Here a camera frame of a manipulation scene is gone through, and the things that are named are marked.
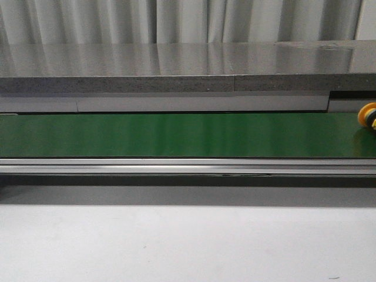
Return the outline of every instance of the metal frame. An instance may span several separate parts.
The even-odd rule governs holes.
[[[376,159],[0,159],[0,174],[363,174]]]

